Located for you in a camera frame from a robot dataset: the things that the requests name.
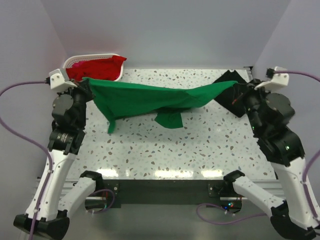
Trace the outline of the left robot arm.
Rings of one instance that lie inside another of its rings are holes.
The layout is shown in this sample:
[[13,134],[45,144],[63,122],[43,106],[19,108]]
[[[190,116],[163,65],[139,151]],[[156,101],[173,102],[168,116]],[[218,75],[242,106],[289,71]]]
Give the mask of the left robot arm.
[[14,226],[30,237],[61,240],[66,235],[72,214],[89,195],[104,190],[100,173],[84,171],[75,186],[61,196],[68,172],[77,158],[85,137],[87,102],[93,100],[89,80],[75,82],[53,101],[52,132],[46,165],[32,202],[24,214],[17,215]]

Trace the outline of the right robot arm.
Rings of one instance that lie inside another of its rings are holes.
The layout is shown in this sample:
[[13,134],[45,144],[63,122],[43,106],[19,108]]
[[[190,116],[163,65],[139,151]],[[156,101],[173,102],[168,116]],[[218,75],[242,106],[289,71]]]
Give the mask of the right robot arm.
[[310,182],[303,175],[305,151],[298,135],[288,128],[295,114],[290,100],[271,92],[267,83],[254,79],[246,84],[234,103],[242,103],[257,144],[270,162],[285,198],[277,197],[235,170],[223,178],[223,192],[240,195],[260,208],[276,232],[287,240],[313,240],[320,228],[320,207],[312,194],[305,195]]

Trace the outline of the green t-shirt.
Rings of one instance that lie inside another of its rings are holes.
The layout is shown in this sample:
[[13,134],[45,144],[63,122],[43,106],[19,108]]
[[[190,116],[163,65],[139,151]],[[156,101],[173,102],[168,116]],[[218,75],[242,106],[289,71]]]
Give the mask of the green t-shirt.
[[205,106],[236,84],[224,81],[179,89],[93,78],[87,81],[96,107],[109,121],[109,134],[115,131],[117,120],[149,113],[156,113],[154,120],[164,128],[182,128],[182,112]]

